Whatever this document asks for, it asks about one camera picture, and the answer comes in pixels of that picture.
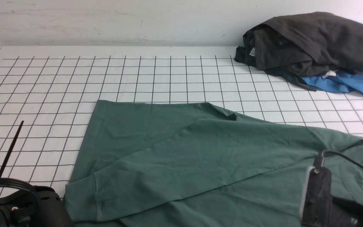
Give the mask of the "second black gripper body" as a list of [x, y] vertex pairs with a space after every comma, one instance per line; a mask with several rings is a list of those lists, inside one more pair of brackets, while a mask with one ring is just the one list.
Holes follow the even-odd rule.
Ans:
[[332, 198], [329, 227], [363, 227], [363, 203]]

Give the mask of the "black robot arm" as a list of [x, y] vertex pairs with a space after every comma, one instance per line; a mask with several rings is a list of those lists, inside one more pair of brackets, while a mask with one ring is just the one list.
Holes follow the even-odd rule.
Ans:
[[[73, 227], [51, 187], [1, 178], [0, 187], [17, 189], [0, 198], [0, 227]], [[363, 204], [331, 195], [331, 178], [311, 174], [302, 189], [302, 227], [363, 227]]]

